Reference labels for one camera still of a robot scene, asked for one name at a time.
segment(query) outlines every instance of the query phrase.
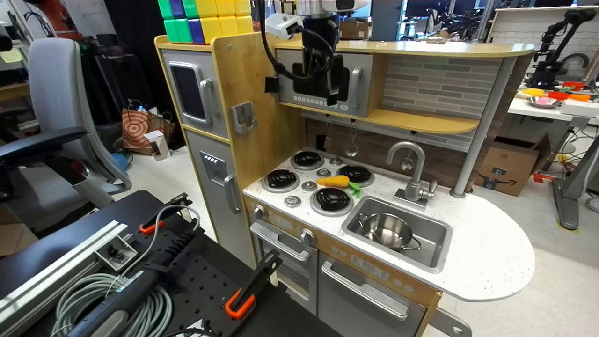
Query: gray floor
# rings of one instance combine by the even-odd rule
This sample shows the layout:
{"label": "gray floor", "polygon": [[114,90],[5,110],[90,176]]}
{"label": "gray floor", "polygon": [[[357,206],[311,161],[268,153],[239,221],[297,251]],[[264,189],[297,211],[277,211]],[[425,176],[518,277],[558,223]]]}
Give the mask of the gray floor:
{"label": "gray floor", "polygon": [[[161,200],[189,193],[202,215],[202,226],[213,238],[185,148],[165,161],[135,157],[129,174],[135,189],[148,189]],[[535,277],[522,292],[500,301],[472,303],[443,296],[442,307],[464,318],[473,335],[481,337],[599,335],[599,213],[582,206],[588,197],[580,200],[580,228],[569,232],[556,221],[548,183],[531,182],[516,198],[481,187],[475,195],[509,213],[530,236],[537,256]]]}

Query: kitchen sink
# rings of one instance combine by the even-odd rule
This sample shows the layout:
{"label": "kitchen sink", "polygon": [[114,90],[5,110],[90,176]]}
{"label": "kitchen sink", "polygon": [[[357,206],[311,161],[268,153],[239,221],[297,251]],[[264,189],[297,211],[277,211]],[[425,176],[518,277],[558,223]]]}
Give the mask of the kitchen sink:
{"label": "kitchen sink", "polygon": [[[410,243],[410,247],[415,249],[393,249],[380,241],[374,241],[369,234],[370,228],[359,221],[363,215],[370,213],[391,213],[404,219],[406,225],[412,228],[412,238],[415,238]],[[385,249],[393,253],[397,258],[406,260],[432,273],[442,271],[451,243],[451,226],[447,226],[443,221],[421,215],[417,211],[372,197],[365,197],[359,200],[359,204],[342,223],[342,230],[350,236],[363,240],[369,245]]]}

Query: play kitchen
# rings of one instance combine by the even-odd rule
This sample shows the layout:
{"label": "play kitchen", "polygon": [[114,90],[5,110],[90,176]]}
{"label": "play kitchen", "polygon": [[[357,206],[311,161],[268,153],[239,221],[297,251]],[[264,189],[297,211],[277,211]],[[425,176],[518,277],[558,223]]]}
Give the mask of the play kitchen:
{"label": "play kitchen", "polygon": [[[470,335],[438,307],[443,292],[488,301],[531,279],[526,234],[468,193],[528,49],[339,43],[348,95],[322,107],[292,82],[264,92],[273,67],[258,34],[155,45],[217,240],[249,266],[279,251],[277,281],[341,335]],[[301,60],[299,43],[275,50]],[[181,65],[196,86],[176,79]],[[187,88],[195,99],[178,94]],[[219,112],[224,131],[189,118],[191,103]]]}

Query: chair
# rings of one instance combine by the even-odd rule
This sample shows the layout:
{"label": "chair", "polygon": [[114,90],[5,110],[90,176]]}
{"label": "chair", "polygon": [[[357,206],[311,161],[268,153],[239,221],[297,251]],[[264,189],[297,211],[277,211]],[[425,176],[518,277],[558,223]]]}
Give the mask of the chair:
{"label": "chair", "polygon": [[[82,80],[78,45],[62,37],[35,39],[28,49],[28,73],[32,107],[41,135],[56,135],[65,129],[84,131],[78,138],[62,142],[60,159],[43,155],[45,165],[30,165],[11,172],[19,198],[11,198],[9,208],[34,232],[43,232],[52,221],[86,202],[97,208],[112,202],[110,195],[131,189],[131,180],[107,152],[95,131]],[[84,180],[73,180],[69,172],[63,172],[77,161],[90,170]]]}

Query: faucet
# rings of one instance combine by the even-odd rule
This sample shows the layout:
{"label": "faucet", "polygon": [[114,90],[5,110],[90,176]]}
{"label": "faucet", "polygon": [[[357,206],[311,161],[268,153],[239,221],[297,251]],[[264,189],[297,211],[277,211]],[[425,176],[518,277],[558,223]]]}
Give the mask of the faucet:
{"label": "faucet", "polygon": [[387,165],[393,163],[393,157],[395,157],[397,150],[402,150],[402,148],[408,148],[408,150],[412,150],[412,152],[415,153],[415,167],[414,167],[414,172],[412,172],[412,180],[410,180],[408,185],[406,185],[404,197],[406,197],[408,200],[417,202],[417,200],[421,198],[421,189],[419,189],[419,185],[421,185],[421,176],[423,176],[423,168],[425,168],[425,159],[427,159],[427,155],[425,155],[425,150],[423,150],[419,144],[402,140],[402,142],[395,142],[395,144],[389,148],[389,152],[387,152]]}

